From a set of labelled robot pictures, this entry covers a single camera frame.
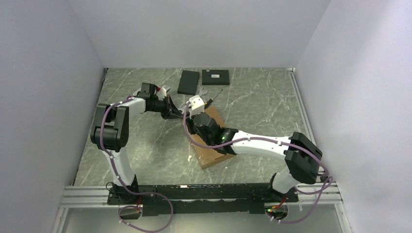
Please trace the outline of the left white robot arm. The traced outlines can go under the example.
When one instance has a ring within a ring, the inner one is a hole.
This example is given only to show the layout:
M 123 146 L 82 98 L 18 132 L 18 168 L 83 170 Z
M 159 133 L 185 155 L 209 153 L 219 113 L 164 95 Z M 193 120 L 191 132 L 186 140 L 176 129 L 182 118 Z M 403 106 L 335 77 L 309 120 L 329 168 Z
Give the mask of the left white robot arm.
M 137 177 L 132 171 L 126 144 L 129 139 L 130 117 L 145 112 L 160 113 L 164 120 L 182 119 L 168 88 L 142 83 L 141 88 L 126 100 L 113 104 L 98 104 L 90 132 L 90 140 L 106 157 L 112 175 L 113 190 L 128 204 L 140 196 Z

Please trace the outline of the brown cardboard express box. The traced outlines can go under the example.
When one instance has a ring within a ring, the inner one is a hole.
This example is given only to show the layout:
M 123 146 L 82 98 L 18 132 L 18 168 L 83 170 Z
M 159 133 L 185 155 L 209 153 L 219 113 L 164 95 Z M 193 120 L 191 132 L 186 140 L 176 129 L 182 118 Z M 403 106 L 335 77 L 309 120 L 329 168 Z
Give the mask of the brown cardboard express box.
M 208 107 L 203 115 L 193 117 L 193 122 L 189 125 L 194 130 L 191 138 L 202 146 L 215 146 L 224 142 L 222 139 L 222 129 L 225 123 L 216 107 Z M 222 149 L 206 149 L 193 145 L 196 158 L 201 169 L 206 169 L 228 160 L 234 155 L 222 154 Z

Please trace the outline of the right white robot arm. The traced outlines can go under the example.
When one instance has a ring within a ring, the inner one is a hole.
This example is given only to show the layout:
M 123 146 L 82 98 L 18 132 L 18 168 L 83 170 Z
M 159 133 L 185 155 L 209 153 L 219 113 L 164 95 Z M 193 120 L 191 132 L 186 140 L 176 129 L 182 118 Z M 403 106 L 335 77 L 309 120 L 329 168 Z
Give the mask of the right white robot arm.
M 268 196 L 280 201 L 290 189 L 300 183 L 314 184 L 318 177 L 322 152 L 302 133 L 289 137 L 270 137 L 221 127 L 207 113 L 183 118 L 188 136 L 197 135 L 203 143 L 193 144 L 220 154 L 256 155 L 278 159 L 286 167 L 271 178 Z

